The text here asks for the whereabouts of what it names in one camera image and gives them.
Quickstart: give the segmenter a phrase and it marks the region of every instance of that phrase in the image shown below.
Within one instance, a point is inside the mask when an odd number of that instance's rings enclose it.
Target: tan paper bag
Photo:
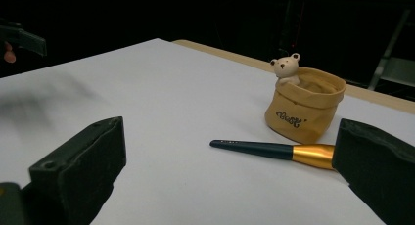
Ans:
[[[265,121],[277,133],[301,144],[314,144],[330,126],[346,82],[325,71],[299,67],[299,85],[276,83]]]

